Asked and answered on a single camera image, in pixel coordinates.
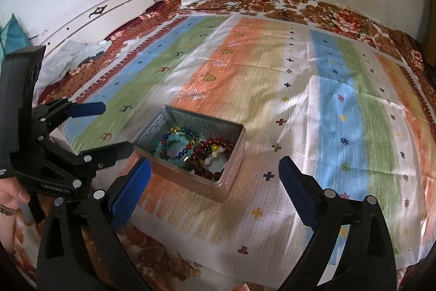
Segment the person's left hand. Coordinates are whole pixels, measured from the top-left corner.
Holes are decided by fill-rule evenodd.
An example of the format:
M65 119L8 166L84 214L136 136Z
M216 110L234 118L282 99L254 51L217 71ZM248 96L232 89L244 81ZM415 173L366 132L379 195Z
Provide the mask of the person's left hand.
M29 193L15 177L1 179L1 244L8 254L22 266L33 263L29 257L37 250L38 234L34 224L24 221L20 204L29 202Z

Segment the person's right hand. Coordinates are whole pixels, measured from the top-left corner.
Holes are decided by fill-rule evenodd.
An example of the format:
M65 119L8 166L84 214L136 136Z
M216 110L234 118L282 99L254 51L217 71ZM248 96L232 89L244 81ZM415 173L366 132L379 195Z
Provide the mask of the person's right hand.
M251 291L247 283L235 286L231 291Z

